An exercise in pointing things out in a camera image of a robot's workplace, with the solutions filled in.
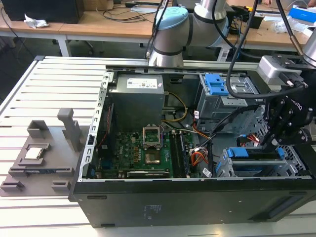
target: wooden table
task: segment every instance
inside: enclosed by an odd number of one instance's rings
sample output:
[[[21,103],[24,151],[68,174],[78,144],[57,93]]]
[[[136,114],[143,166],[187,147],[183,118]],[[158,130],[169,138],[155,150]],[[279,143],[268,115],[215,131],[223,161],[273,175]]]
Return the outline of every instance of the wooden table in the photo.
[[[227,0],[230,5],[253,5],[253,0]],[[270,9],[265,5],[258,9]],[[120,14],[127,9],[114,9],[112,14]],[[121,15],[113,15],[117,19],[137,16],[136,12],[127,12]],[[96,11],[86,11],[78,24],[49,23],[49,27],[33,29],[24,22],[11,22],[6,16],[7,22],[20,37],[56,39],[59,42],[63,56],[71,56],[68,40],[91,40],[91,41],[113,41],[147,43],[151,36],[153,14],[144,16],[149,21],[136,23],[122,23],[105,19]],[[262,21],[259,29],[250,29],[245,48],[263,50],[295,51],[288,35],[277,34],[271,30],[271,22]],[[295,33],[301,45],[305,45],[308,37],[302,33]],[[10,28],[0,17],[0,36],[14,36]],[[237,40],[237,36],[228,35],[231,42]],[[225,52],[229,49],[226,43],[219,45]]]

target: motherboard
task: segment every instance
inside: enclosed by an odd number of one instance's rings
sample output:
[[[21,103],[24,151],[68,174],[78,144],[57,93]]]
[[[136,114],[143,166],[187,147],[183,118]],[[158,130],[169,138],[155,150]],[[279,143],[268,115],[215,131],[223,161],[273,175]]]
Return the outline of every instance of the motherboard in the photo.
[[[175,137],[181,136],[181,144],[175,148],[172,142]],[[153,131],[152,129],[139,132],[119,132],[116,135],[113,155],[99,157],[97,176],[102,179],[117,178],[174,178],[179,172],[190,173],[190,149],[193,148],[191,133]],[[183,149],[185,156],[183,162],[175,159],[175,149]]]

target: yellow wire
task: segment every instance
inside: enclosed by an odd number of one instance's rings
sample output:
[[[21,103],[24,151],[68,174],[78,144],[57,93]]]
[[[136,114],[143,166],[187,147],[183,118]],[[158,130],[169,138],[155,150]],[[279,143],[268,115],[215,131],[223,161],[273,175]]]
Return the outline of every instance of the yellow wire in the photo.
[[[185,105],[185,103],[180,99],[179,96],[177,96],[175,93],[172,93],[172,92],[168,92],[169,94],[173,95],[174,97],[176,97],[180,102],[181,104],[183,105],[184,107],[184,114],[181,118],[176,118],[176,119],[164,119],[164,120],[161,120],[163,122],[177,122],[177,121],[182,121],[186,116],[187,116],[187,106]]]

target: label sticker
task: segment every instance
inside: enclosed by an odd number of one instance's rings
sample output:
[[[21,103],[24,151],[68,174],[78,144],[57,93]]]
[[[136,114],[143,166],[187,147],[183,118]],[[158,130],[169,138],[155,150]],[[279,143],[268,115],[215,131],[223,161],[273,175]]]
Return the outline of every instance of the label sticker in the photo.
[[[209,176],[211,175],[211,172],[209,172],[207,168],[204,168],[203,174],[205,174],[206,177],[209,178]]]
[[[158,89],[157,79],[155,78],[129,78],[127,88],[134,89]]]
[[[194,118],[199,119],[199,111],[194,110]]]

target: slotted aluminum surface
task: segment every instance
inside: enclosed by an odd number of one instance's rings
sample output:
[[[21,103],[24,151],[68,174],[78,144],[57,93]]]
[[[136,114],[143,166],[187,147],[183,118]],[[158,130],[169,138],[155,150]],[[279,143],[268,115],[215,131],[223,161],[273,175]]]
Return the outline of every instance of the slotted aluminum surface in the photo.
[[[105,65],[131,63],[144,66],[144,60],[46,57],[35,61],[0,106],[0,182],[13,165],[28,133],[32,119],[48,126],[62,125],[58,109],[74,109],[80,125],[90,125]],[[229,63],[185,62],[191,66],[228,68]],[[239,64],[255,69],[255,64]],[[310,202],[277,223],[222,224],[94,229],[75,202],[67,197],[0,197],[0,236],[316,236],[316,202]]]

